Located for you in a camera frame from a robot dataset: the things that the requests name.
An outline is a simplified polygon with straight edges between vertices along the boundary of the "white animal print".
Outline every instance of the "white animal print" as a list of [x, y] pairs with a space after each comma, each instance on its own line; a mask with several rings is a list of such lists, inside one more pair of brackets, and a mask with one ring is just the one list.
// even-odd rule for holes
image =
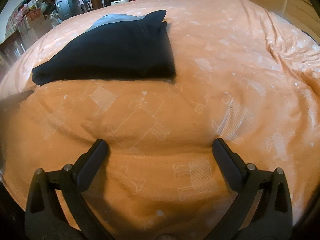
[[116, 95], [112, 94], [103, 87], [97, 87], [90, 97], [99, 106], [99, 109], [93, 113], [95, 116], [103, 114], [106, 110], [108, 110], [117, 98]]
[[182, 93], [185, 99], [193, 105], [193, 110], [197, 114], [201, 114], [203, 109], [207, 107], [210, 95], [199, 95], [194, 89], [187, 87], [183, 89]]
[[246, 106], [240, 105], [230, 96], [224, 103], [228, 105], [228, 109], [221, 124], [217, 125], [215, 121], [212, 121], [211, 125], [225, 140], [241, 144], [243, 139], [236, 134], [236, 131], [244, 119], [253, 122], [254, 115]]
[[58, 129], [65, 130], [66, 132], [71, 131], [71, 127], [65, 124], [68, 116], [71, 114], [73, 110], [73, 105], [68, 112], [64, 110], [63, 100], [62, 103], [57, 106], [54, 111], [50, 114], [47, 114], [46, 117], [41, 121], [41, 130], [42, 135], [45, 140], [47, 140], [52, 134], [54, 134]]
[[[139, 144], [150, 132], [159, 140], [164, 140], [170, 133], [170, 130], [164, 127], [155, 115], [163, 105], [164, 101], [155, 93], [147, 93], [146, 95], [135, 95], [134, 100], [129, 104], [131, 113], [123, 120], [117, 128], [108, 127], [109, 135], [117, 141], [124, 149], [137, 158], [145, 158], [145, 155], [140, 152]], [[137, 125], [137, 120], [143, 120], [143, 133], [137, 141], [130, 139], [117, 140], [122, 138], [123, 134], [132, 130], [132, 126]]]
[[128, 181], [130, 181], [134, 186], [136, 192], [140, 192], [143, 189], [146, 179], [136, 179], [128, 174], [128, 167], [122, 166], [116, 173], [122, 174]]
[[193, 75], [193, 77], [200, 79], [202, 83], [211, 83], [211, 75], [207, 72], [198, 71]]
[[240, 76], [240, 78], [236, 78], [235, 79], [236, 82], [240, 83], [243, 86], [246, 86], [247, 88], [249, 86], [251, 86], [252, 88], [254, 88], [260, 95], [260, 97], [264, 98], [266, 96], [266, 90], [265, 88], [258, 82], [248, 79], [248, 78], [243, 78]]
[[181, 95], [182, 93], [182, 87], [183, 84], [169, 84], [167, 83], [168, 86], [168, 93], [170, 98], [176, 98], [178, 95]]
[[218, 188], [212, 177], [210, 163], [206, 158], [197, 159], [189, 163], [179, 163], [173, 165], [174, 178], [190, 176], [190, 185], [178, 188], [180, 200], [183, 201], [188, 196], [213, 192]]
[[202, 71], [211, 72], [213, 70], [213, 68], [210, 66], [209, 61], [206, 58], [196, 58], [195, 62]]
[[273, 136], [265, 139], [267, 151], [270, 152], [273, 147], [276, 148], [276, 156], [273, 157], [273, 159], [276, 161], [277, 159], [280, 159], [282, 161], [288, 160], [287, 151], [285, 149], [285, 143], [284, 138], [281, 133], [276, 132], [273, 134]]
[[228, 45], [230, 44], [230, 41], [227, 41], [227, 40], [225, 40], [225, 39], [222, 39], [222, 40], [220, 40], [219, 42], [222, 43], [222, 44], [224, 44], [224, 45], [226, 45], [226, 46], [228, 46]]
[[308, 110], [308, 118], [310, 120], [312, 130], [315, 130], [315, 128], [316, 128], [316, 118], [315, 118], [315, 114], [313, 113], [311, 108]]
[[204, 48], [207, 51], [213, 51], [213, 47], [208, 43], [207, 46]]

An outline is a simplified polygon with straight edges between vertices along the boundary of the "metal rivet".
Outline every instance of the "metal rivet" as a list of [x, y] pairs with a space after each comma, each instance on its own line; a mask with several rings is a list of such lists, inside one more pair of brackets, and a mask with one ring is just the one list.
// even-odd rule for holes
[[278, 172], [278, 174], [283, 174], [283, 169], [277, 168], [277, 172]]
[[72, 169], [72, 164], [66, 164], [66, 165], [64, 165], [63, 169], [64, 169], [65, 171], [70, 171], [70, 170]]
[[249, 171], [254, 171], [256, 169], [256, 166], [252, 163], [248, 163], [247, 168], [249, 169]]
[[41, 172], [43, 171], [43, 169], [41, 169], [41, 168], [38, 168], [38, 169], [36, 169], [36, 172], [35, 172], [35, 174], [37, 174], [37, 175], [39, 175]]

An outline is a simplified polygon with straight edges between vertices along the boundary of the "cardboard box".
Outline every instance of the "cardboard box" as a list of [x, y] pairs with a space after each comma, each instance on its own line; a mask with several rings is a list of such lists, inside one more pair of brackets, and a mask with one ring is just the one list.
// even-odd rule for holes
[[19, 31], [21, 36], [27, 34], [27, 32], [29, 30], [29, 28], [26, 27], [26, 25], [25, 25], [23, 20], [22, 20], [21, 26], [18, 26], [17, 29], [18, 29], [18, 31]]
[[32, 44], [49, 32], [52, 29], [51, 23], [51, 19], [46, 19], [41, 24], [37, 24], [36, 28], [29, 29], [28, 32], [22, 37], [23, 43], [27, 47], [25, 49], [30, 48]]
[[42, 24], [44, 16], [41, 9], [34, 10], [26, 14], [23, 18], [23, 22], [27, 29], [36, 28], [37, 25]]

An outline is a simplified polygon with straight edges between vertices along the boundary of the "orange bedspread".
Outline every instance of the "orange bedspread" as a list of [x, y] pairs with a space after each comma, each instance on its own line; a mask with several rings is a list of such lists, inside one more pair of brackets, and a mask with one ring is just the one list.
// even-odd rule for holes
[[[100, 17], [160, 9], [175, 81], [31, 81], [33, 67]], [[79, 15], [43, 36], [0, 84], [1, 98], [35, 90], [3, 139], [4, 182], [25, 208], [37, 168], [59, 170], [102, 138], [110, 157], [84, 196], [111, 234], [203, 239], [234, 198], [212, 156], [222, 137], [245, 162], [284, 169], [296, 223], [320, 177], [319, 78], [320, 47], [247, 0], [143, 0]]]

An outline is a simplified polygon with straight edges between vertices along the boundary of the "pillow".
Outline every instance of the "pillow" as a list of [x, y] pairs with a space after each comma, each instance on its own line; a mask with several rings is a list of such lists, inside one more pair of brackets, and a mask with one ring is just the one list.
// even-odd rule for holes
[[137, 20], [94, 24], [32, 70], [37, 85], [73, 79], [147, 79], [175, 75], [166, 10]]

